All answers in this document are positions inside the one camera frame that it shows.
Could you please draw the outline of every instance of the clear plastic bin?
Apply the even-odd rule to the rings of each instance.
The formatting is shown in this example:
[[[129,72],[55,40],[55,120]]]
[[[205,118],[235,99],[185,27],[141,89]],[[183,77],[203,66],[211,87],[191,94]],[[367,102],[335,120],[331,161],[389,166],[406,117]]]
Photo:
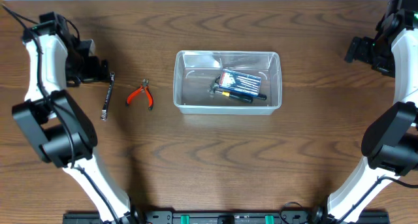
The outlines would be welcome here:
[[[211,94],[212,81],[224,69],[262,78],[260,93],[251,104]],[[269,115],[281,105],[281,71],[275,52],[180,51],[174,68],[174,104],[183,114]]]

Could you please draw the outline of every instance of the green connector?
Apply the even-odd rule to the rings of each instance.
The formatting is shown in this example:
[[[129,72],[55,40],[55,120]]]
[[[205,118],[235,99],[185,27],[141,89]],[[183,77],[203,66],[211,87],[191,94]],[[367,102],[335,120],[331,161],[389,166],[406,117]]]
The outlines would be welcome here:
[[[190,224],[190,217],[188,215],[182,215],[180,217],[181,224]]]
[[[274,224],[273,215],[266,215],[266,224]]]

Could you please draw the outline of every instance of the wire cutters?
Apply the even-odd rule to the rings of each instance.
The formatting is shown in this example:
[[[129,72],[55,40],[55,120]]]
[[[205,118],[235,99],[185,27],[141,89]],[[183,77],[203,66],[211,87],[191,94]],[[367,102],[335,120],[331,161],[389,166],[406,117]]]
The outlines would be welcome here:
[[[132,99],[138,95],[142,90],[145,91],[146,96],[148,98],[148,110],[152,110],[152,107],[154,106],[154,100],[152,99],[151,93],[150,93],[150,89],[148,87],[148,83],[150,81],[148,79],[143,79],[141,86],[135,90],[134,92],[132,92],[128,98],[126,99],[126,106],[129,106],[129,104],[131,104]]]

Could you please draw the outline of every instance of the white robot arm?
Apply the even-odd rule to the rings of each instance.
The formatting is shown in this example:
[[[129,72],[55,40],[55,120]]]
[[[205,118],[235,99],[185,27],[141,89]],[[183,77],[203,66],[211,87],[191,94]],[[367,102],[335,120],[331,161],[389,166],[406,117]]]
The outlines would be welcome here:
[[[380,184],[368,194],[365,199],[359,203],[356,209],[345,217],[347,212],[352,209],[353,205],[358,203],[364,194],[372,187],[378,178],[389,177],[395,180],[399,177],[405,176],[409,170],[416,167],[417,161],[415,159],[407,160],[405,164],[399,163],[403,158],[402,155],[396,155],[398,145],[402,144],[400,141],[405,141],[407,137],[411,142],[416,142],[412,135],[405,135],[406,131],[411,125],[415,125],[415,114],[413,104],[418,103],[418,0],[390,0],[386,15],[378,25],[378,35],[375,39],[358,37],[353,39],[346,61],[351,62],[352,59],[372,64],[374,70],[382,72],[384,75],[395,77],[395,93],[393,100],[393,108],[396,108],[400,103],[408,103],[411,106],[411,114],[409,121],[403,122],[401,132],[399,130],[400,121],[407,118],[408,114],[402,115],[403,111],[396,111],[396,117],[388,115],[385,121],[382,116],[376,124],[371,125],[364,135],[362,142],[363,157],[356,169],[351,173],[349,178],[344,182],[342,187],[329,195],[327,199],[327,213],[334,219],[344,222],[355,223],[362,210],[367,204],[378,195],[378,193],[389,185],[392,181],[383,180]],[[391,127],[384,128],[384,124],[392,123]],[[370,132],[386,131],[386,135],[376,134],[372,140]],[[389,142],[384,136],[394,137],[396,140]],[[409,142],[409,153],[415,156],[413,145]],[[388,147],[394,153],[392,158],[385,156],[384,159],[379,158],[379,152],[370,153],[370,147],[376,146],[379,149]]]
[[[13,107],[13,117],[39,157],[63,168],[82,186],[103,223],[144,224],[126,192],[110,178],[101,163],[93,125],[65,91],[67,86],[108,78],[108,70],[103,74],[98,59],[92,56],[93,41],[80,41],[69,35],[65,21],[55,13],[45,14],[40,16],[40,24],[31,28],[38,37],[25,30],[23,40],[31,58],[31,79],[25,102]],[[385,186],[417,169],[418,136],[406,131],[418,118],[414,105],[418,103],[418,0],[390,0],[377,30],[374,39],[354,38],[346,61],[357,59],[384,75],[396,77],[394,105],[369,126],[362,140],[364,156],[357,168],[318,207],[310,223],[356,222]],[[33,39],[39,40],[43,52],[41,67],[37,64],[40,54]],[[39,68],[43,86],[50,95],[48,99],[39,91]],[[46,104],[49,102],[60,107],[54,112]],[[69,133],[64,132],[62,125],[51,129],[40,126],[54,113],[62,116],[61,123],[68,125]],[[181,222],[189,224],[183,216]]]
[[[67,86],[108,78],[107,66],[100,65],[94,56],[94,42],[71,35],[67,20],[53,12],[41,15],[39,24],[26,29],[23,41],[31,62],[29,90],[25,103],[13,107],[14,119],[43,161],[63,168],[81,185],[96,205],[103,223],[136,223],[131,213],[135,209],[127,193],[110,177],[100,160],[93,125],[65,91]],[[39,69],[47,99],[38,85]],[[60,107],[51,109],[51,105]],[[64,121],[62,125],[41,128],[39,122],[56,117],[57,111]],[[63,124],[71,136],[66,135]]]

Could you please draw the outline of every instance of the wood grain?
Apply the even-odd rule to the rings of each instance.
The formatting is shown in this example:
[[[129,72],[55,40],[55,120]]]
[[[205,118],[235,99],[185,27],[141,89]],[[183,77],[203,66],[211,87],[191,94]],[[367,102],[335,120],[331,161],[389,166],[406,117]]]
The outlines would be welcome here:
[[[277,210],[315,206],[358,163],[364,130],[392,103],[394,80],[344,56],[354,36],[373,36],[385,1],[7,1],[32,19],[72,20],[116,85],[107,122],[106,84],[70,89],[92,120],[109,171],[143,208]],[[10,109],[23,100],[29,58],[19,25],[0,12],[0,223],[60,223],[95,207],[78,184],[41,163]],[[180,50],[274,51],[283,104],[271,116],[182,115],[172,103]],[[125,107],[142,78],[145,98]],[[418,183],[412,172],[404,181]],[[369,208],[416,223],[418,193],[393,184]]]

